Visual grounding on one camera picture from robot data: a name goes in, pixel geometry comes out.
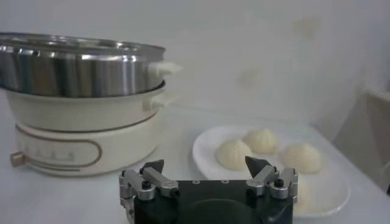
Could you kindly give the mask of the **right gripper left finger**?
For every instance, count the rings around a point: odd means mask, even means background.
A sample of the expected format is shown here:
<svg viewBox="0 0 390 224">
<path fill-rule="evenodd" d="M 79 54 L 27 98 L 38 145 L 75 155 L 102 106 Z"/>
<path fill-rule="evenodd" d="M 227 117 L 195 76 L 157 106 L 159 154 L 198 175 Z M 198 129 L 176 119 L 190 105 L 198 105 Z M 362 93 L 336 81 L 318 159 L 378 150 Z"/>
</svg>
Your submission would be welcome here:
<svg viewBox="0 0 390 224">
<path fill-rule="evenodd" d="M 164 165 L 164 160 L 160 159 L 145 163 L 139 171 L 123 170 L 119 176 L 120 205 L 131 210 L 135 198 L 149 202 L 158 194 L 163 197 L 178 198 L 179 182 L 170 180 L 162 174 Z"/>
</svg>

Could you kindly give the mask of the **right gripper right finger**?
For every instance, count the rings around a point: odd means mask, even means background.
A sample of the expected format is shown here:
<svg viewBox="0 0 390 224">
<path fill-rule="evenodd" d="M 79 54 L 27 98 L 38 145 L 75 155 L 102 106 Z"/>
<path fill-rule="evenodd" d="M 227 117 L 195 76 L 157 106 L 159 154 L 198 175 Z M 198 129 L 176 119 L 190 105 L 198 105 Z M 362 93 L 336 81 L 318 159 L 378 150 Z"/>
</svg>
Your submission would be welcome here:
<svg viewBox="0 0 390 224">
<path fill-rule="evenodd" d="M 286 167 L 281 172 L 265 159 L 245 156 L 247 168 L 252 176 L 246 185 L 256 197 L 268 193 L 277 200 L 298 201 L 299 176 L 295 168 Z"/>
</svg>

